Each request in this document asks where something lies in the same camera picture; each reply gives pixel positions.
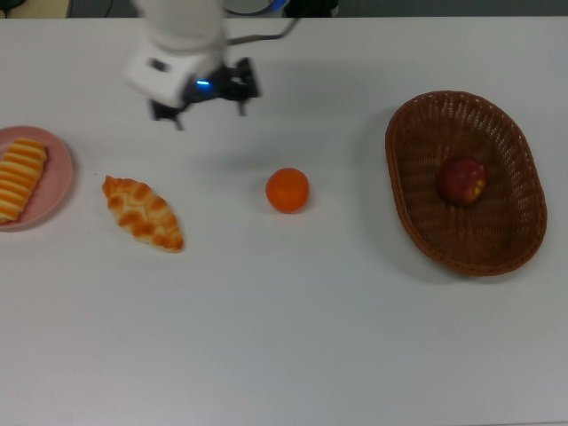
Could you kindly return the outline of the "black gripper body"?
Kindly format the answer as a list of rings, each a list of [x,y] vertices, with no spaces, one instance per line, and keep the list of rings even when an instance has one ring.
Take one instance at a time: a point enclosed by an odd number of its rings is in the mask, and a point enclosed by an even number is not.
[[[236,67],[223,65],[205,76],[191,73],[182,89],[182,101],[195,104],[212,99],[238,101],[234,91],[233,78],[237,76]]]

